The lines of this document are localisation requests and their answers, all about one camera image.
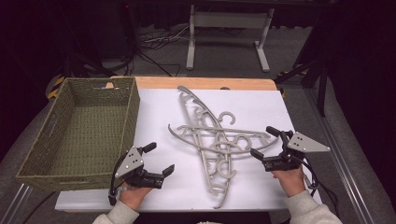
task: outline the sleeve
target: sleeve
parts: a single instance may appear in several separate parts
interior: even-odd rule
[[[305,190],[286,200],[291,219],[290,224],[342,223],[326,204],[318,204]]]
[[[105,215],[96,218],[93,224],[132,224],[139,214],[128,207],[125,203],[117,201],[113,209]]]

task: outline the table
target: table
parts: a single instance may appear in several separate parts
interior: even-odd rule
[[[264,171],[259,161],[244,154],[233,160],[233,169],[238,173],[232,179],[225,204],[220,209],[213,209],[218,198],[212,197],[207,190],[202,162],[194,151],[196,148],[190,148],[176,138],[172,139],[167,131],[168,123],[175,129],[184,122],[182,112],[177,107],[178,85],[185,85],[201,96],[216,115],[224,108],[234,112],[237,120],[235,128],[263,129],[263,121],[267,119],[268,125],[280,130],[292,130],[286,107],[272,80],[137,77],[136,82],[141,103],[134,144],[139,147],[155,141],[158,145],[157,149],[143,155],[145,168],[149,172],[160,173],[172,163],[176,166],[174,173],[165,179],[163,188],[148,195],[140,212],[269,211],[286,208],[283,204],[286,196],[277,180]],[[219,90],[224,87],[231,90]],[[219,104],[219,99],[233,100],[224,100],[223,104]],[[265,149],[264,153],[266,156],[275,156],[280,152],[280,147],[281,142],[276,142],[268,150]],[[321,203],[318,194],[314,198]],[[111,206],[107,200],[107,189],[93,189],[61,192],[55,209],[67,212],[105,212]]]

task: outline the green basket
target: green basket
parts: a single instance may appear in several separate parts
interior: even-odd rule
[[[108,189],[134,144],[139,103],[134,77],[67,78],[17,179],[53,191]]]

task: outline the person's left hand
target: person's left hand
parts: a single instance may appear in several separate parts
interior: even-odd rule
[[[152,190],[152,188],[130,187],[127,183],[123,183],[122,186],[129,187],[129,189],[120,191],[120,201],[133,210],[137,210],[137,208],[139,208],[143,199]]]

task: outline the person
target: person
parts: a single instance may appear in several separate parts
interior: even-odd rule
[[[286,206],[290,211],[290,224],[342,223],[327,205],[318,204],[305,189],[302,167],[289,171],[273,171],[288,199]],[[139,216],[137,208],[143,202],[150,188],[129,188],[120,192],[120,199],[107,214],[96,218],[93,224],[131,224]]]

